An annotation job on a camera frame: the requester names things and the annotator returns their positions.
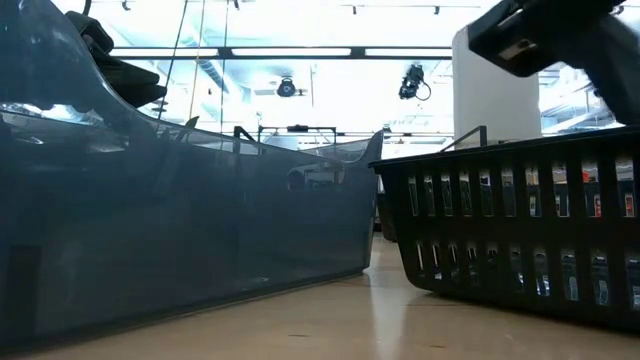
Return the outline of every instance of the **ceiling light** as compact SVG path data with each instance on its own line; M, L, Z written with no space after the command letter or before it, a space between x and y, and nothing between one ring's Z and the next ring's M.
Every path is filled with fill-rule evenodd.
M178 48L175 49L131 49L116 48L109 54L113 57L212 57L218 56L218 49Z
M389 57L451 57L451 49L420 49L420 48L387 48L365 49L366 56Z
M349 56L349 48L236 48L235 56Z

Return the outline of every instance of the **wooden floor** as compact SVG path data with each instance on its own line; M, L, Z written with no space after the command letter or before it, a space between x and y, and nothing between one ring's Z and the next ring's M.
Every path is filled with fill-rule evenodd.
M376 238L364 275L31 354L56 360L639 359L640 339L438 298Z

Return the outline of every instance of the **black basket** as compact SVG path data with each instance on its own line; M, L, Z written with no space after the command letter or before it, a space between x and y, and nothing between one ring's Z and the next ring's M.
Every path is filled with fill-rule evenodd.
M372 166L415 286L640 330L640 129Z

